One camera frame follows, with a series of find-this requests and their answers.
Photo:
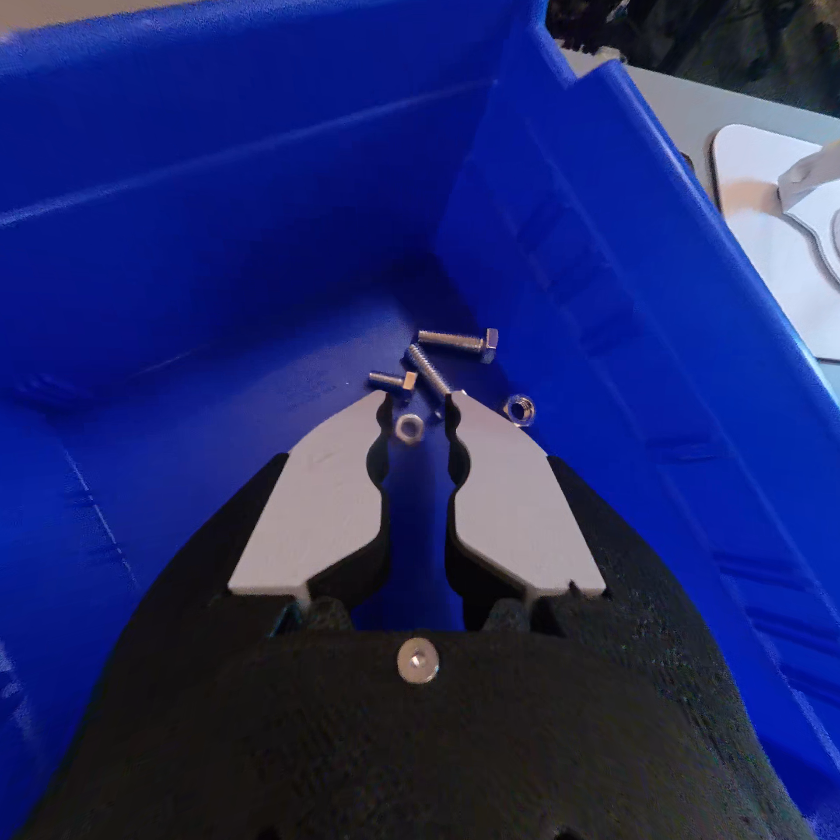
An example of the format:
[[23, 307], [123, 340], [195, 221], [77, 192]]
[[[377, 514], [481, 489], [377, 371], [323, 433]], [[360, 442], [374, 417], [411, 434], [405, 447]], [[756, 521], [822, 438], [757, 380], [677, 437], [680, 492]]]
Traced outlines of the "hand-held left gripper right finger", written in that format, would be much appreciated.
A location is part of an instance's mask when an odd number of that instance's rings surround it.
[[606, 583], [548, 454], [525, 432], [464, 391], [447, 401], [455, 548], [525, 599], [575, 588], [598, 597]]

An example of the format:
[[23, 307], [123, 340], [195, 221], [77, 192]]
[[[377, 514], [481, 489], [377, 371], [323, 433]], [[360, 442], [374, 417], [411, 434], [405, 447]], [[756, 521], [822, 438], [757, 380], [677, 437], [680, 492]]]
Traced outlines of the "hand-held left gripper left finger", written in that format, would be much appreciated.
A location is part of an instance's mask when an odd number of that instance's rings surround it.
[[371, 597], [391, 565], [393, 399], [372, 391], [288, 453], [227, 587], [235, 595]]

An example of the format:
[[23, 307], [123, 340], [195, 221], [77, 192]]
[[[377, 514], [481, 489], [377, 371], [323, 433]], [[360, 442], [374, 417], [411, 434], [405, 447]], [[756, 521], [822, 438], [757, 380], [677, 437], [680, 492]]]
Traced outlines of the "blue plastic bin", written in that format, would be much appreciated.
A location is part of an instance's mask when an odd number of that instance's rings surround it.
[[[837, 400], [545, 6], [2, 37], [2, 838], [838, 838]], [[419, 375], [382, 587], [231, 593], [290, 450], [411, 343], [531, 397], [601, 596], [455, 548]]]

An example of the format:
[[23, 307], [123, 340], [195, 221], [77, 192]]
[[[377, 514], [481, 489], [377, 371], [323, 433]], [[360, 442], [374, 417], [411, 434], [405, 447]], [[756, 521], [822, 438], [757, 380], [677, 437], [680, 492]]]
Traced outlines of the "thick silver hex bolt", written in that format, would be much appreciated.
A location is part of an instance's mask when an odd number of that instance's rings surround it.
[[490, 364], [497, 355], [499, 332], [486, 329], [483, 334], [471, 335], [420, 329], [416, 340], [421, 344], [468, 353], [477, 357], [480, 363]]

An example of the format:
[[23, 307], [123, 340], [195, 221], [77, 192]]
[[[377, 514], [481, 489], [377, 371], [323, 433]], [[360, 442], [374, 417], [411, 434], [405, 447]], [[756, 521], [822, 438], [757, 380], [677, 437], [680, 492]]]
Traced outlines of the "white instruction sign stand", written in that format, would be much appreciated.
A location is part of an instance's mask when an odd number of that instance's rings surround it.
[[735, 239], [807, 349], [839, 362], [839, 142], [734, 123], [711, 157]]

